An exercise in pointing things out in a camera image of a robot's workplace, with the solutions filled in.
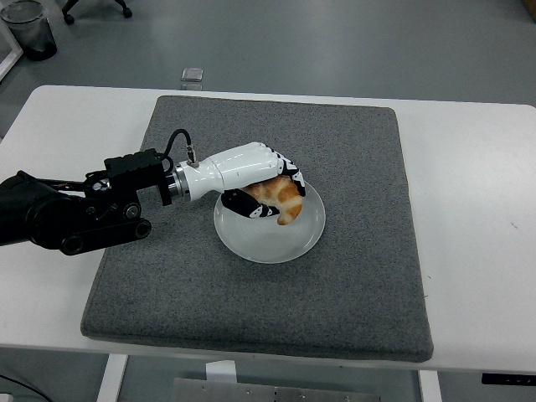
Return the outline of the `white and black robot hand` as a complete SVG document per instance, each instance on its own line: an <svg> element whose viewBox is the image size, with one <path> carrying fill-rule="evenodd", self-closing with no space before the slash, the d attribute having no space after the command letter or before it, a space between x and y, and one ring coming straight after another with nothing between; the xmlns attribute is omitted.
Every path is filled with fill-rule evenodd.
<svg viewBox="0 0 536 402"><path fill-rule="evenodd" d="M302 172L293 161L260 142L251 142L176 168L180 193L191 201L220 194L225 208L248 219L277 217L288 225L306 196Z"/></svg>

